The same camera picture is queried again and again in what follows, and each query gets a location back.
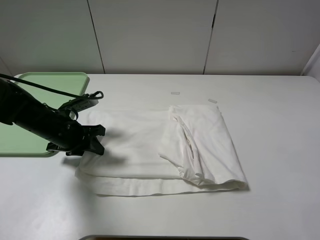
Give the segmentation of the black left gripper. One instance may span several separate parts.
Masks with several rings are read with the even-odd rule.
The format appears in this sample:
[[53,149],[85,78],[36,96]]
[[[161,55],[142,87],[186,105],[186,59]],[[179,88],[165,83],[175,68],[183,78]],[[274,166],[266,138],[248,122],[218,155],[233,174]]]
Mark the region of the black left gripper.
[[46,147],[49,152],[65,152],[68,156],[81,156],[84,152],[102,156],[105,152],[97,138],[106,133],[102,125],[81,125],[51,110],[37,113],[37,133],[49,141]]

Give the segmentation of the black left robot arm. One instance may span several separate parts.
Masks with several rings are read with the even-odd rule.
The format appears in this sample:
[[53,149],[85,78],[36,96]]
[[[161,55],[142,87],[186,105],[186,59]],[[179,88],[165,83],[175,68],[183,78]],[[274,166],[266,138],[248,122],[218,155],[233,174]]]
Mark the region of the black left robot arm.
[[[51,93],[71,97],[58,109],[41,103],[19,84],[29,85]],[[75,95],[52,89],[9,75],[0,76],[0,121],[17,125],[49,143],[49,152],[64,152],[67,156],[82,156],[85,152],[102,156],[105,148],[98,137],[106,134],[102,125],[81,125],[76,118],[84,109],[94,106],[104,97],[102,91]]]

